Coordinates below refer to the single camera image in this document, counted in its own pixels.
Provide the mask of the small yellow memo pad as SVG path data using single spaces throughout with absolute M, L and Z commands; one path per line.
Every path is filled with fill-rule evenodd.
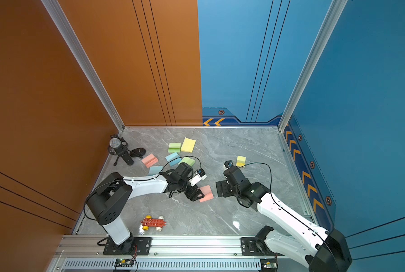
M 236 166 L 237 167 L 244 167 L 246 165 L 246 157 L 245 156 L 237 156 Z

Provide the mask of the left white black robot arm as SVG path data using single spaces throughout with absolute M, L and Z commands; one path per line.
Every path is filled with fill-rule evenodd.
M 160 171 L 154 176 L 126 177 L 114 172 L 107 176 L 86 197 L 85 205 L 92 212 L 92 220 L 104 228 L 116 246 L 131 241 L 132 234 L 121 218 L 121 212 L 130 199 L 163 193 L 184 193 L 194 202 L 205 197 L 197 183 L 206 179 L 205 171 L 194 170 L 187 163 L 175 169 Z

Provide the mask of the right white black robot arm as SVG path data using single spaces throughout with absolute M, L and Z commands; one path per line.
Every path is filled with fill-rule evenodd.
M 225 162 L 225 180 L 217 182 L 239 205 L 252 208 L 268 217 L 288 235 L 270 226 L 263 227 L 255 236 L 255 247 L 262 255 L 284 255 L 306 267 L 310 272 L 346 272 L 353 262 L 345 236 L 307 220 L 284 204 L 270 188 L 250 182 L 231 161 Z

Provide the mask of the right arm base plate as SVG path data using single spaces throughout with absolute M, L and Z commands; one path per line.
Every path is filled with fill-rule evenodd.
M 272 252 L 262 241 L 256 238 L 240 238 L 240 248 L 243 256 L 277 256 L 278 253 Z

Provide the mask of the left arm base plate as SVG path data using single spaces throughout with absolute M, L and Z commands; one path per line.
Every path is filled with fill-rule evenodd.
M 153 239 L 151 237 L 130 237 L 121 245 L 117 245 L 111 238 L 107 238 L 103 254 L 105 256 L 148 256 Z

